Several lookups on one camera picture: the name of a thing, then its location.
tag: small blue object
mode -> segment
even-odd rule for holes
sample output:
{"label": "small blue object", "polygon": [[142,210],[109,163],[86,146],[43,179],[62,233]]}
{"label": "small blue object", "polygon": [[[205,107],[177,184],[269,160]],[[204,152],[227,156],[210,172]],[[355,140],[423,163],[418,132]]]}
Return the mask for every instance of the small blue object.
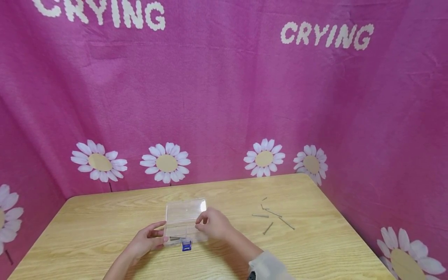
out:
{"label": "small blue object", "polygon": [[182,240],[182,252],[191,251],[191,240]]}

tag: white lettering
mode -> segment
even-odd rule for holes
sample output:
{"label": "white lettering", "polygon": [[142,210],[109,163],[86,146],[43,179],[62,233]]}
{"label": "white lettering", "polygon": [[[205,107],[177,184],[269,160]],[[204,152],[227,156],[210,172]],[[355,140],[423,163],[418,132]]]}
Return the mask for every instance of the white lettering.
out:
{"label": "white lettering", "polygon": [[108,5],[106,0],[99,0],[99,7],[96,6],[93,0],[86,0],[86,3],[90,6],[90,9],[95,12],[98,19],[98,25],[103,25],[103,13]]}
{"label": "white lettering", "polygon": [[360,44],[359,43],[359,37],[361,36],[361,34],[363,32],[367,32],[367,33],[369,33],[370,36],[372,36],[373,30],[374,30],[373,24],[364,25],[363,27],[361,27],[358,30],[358,32],[356,33],[355,42],[354,42],[354,46],[355,46],[355,49],[357,51],[365,50],[367,48],[367,46],[369,45],[369,42],[370,42],[370,37],[367,36],[367,37],[362,39],[362,44]]}
{"label": "white lettering", "polygon": [[151,20],[152,10],[157,10],[160,12],[161,15],[163,15],[165,13],[164,7],[159,2],[152,2],[152,3],[149,3],[145,9],[146,23],[148,24],[148,26],[154,31],[157,31],[159,29],[164,30],[165,29],[165,17],[156,16],[155,20],[158,21],[158,24],[153,23]]}
{"label": "white lettering", "polygon": [[125,21],[125,25],[128,28],[131,28],[131,19],[134,23],[135,27],[138,29],[143,28],[143,16],[142,16],[142,3],[140,0],[135,1],[135,8],[137,10],[137,15],[135,14],[134,9],[132,8],[131,3],[128,0],[121,0],[123,4],[123,19]]}
{"label": "white lettering", "polygon": [[46,17],[58,17],[60,16],[61,10],[58,6],[54,5],[51,10],[45,8],[42,4],[41,0],[33,0],[34,6],[36,6],[37,10]]}
{"label": "white lettering", "polygon": [[121,19],[120,19],[120,12],[118,11],[117,0],[111,0],[111,6],[112,6],[113,26],[118,28],[118,27],[120,27]]}
{"label": "white lettering", "polygon": [[339,29],[339,35],[336,38],[335,47],[339,47],[342,42],[342,47],[347,49],[353,42],[353,35],[355,34],[357,25],[355,24],[352,28],[352,32],[349,35],[349,28],[346,24],[343,24]]}
{"label": "white lettering", "polygon": [[330,31],[330,34],[328,35],[327,43],[325,44],[326,47],[329,47],[336,34],[337,25],[333,25],[332,30]]}
{"label": "white lettering", "polygon": [[286,31],[288,31],[288,29],[291,29],[292,31],[297,32],[298,27],[299,26],[295,22],[288,22],[287,24],[285,24],[280,32],[281,42],[283,44],[289,44],[294,41],[295,35],[292,34],[291,37],[286,38]]}
{"label": "white lettering", "polygon": [[83,13],[84,2],[82,0],[76,0],[76,2],[77,4],[74,6],[72,0],[64,0],[65,14],[67,18],[69,21],[73,22],[75,19],[74,15],[76,14],[83,23],[89,23],[89,19]]}
{"label": "white lettering", "polygon": [[320,32],[320,28],[319,25],[315,25],[314,26],[314,33],[316,34],[316,42],[314,43],[315,46],[317,46],[319,44],[320,38],[322,36],[325,35],[325,33],[328,31],[328,29],[330,28],[330,25],[327,24],[323,29],[322,32]]}
{"label": "white lettering", "polygon": [[308,35],[310,35],[311,30],[312,30],[311,24],[309,24],[307,22],[302,22],[302,24],[300,25],[299,34],[297,34],[296,45],[298,45],[302,39],[303,39],[303,43],[305,45],[308,45],[308,43],[310,42],[308,40]]}

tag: yellow flower center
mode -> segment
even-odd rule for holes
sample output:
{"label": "yellow flower center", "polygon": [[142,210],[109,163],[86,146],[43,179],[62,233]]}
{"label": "yellow flower center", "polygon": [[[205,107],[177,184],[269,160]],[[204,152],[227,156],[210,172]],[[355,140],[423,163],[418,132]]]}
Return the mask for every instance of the yellow flower center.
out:
{"label": "yellow flower center", "polygon": [[271,164],[274,155],[270,151],[262,151],[255,158],[255,163],[260,167],[265,167]]}
{"label": "yellow flower center", "polygon": [[155,164],[163,172],[173,172],[177,168],[177,160],[172,155],[161,155]]}
{"label": "yellow flower center", "polygon": [[99,171],[109,171],[112,169],[112,163],[104,155],[91,154],[89,156],[89,164],[91,167]]}
{"label": "yellow flower center", "polygon": [[400,277],[406,280],[425,280],[425,274],[418,263],[409,256],[408,253],[400,249],[391,252],[391,262],[393,270]]}
{"label": "yellow flower center", "polygon": [[6,217],[5,217],[3,210],[0,209],[0,229],[2,229],[4,226],[5,218]]}
{"label": "yellow flower center", "polygon": [[308,169],[309,172],[313,174],[319,173],[319,161],[317,158],[313,155],[307,155],[303,159],[303,165],[306,169]]}

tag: hand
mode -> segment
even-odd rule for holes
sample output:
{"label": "hand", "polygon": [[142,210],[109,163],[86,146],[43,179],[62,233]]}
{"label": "hand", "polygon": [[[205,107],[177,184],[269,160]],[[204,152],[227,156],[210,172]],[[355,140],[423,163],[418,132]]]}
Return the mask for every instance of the hand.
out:
{"label": "hand", "polygon": [[196,219],[195,227],[200,232],[214,239],[225,239],[234,230],[227,217],[212,207],[208,207],[207,210],[199,215]]}
{"label": "hand", "polygon": [[125,253],[130,254],[134,259],[133,265],[137,264],[141,257],[150,251],[160,249],[164,243],[168,241],[168,237],[163,237],[163,230],[156,230],[156,228],[165,225],[166,221],[160,221],[150,224],[144,229],[139,230],[132,241],[124,250]]}

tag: left hand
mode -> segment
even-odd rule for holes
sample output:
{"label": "left hand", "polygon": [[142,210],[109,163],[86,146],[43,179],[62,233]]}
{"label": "left hand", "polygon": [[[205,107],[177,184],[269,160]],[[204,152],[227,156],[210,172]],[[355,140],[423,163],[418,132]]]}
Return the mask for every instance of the left hand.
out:
{"label": "left hand", "polygon": [[168,237],[163,237],[164,231],[156,229],[166,223],[166,221],[160,221],[150,224],[144,229],[139,230],[139,232],[135,235],[133,240],[125,249],[125,252],[130,254],[130,256],[134,259],[133,265],[137,264],[140,258],[150,251],[162,248],[164,243],[168,241]]}

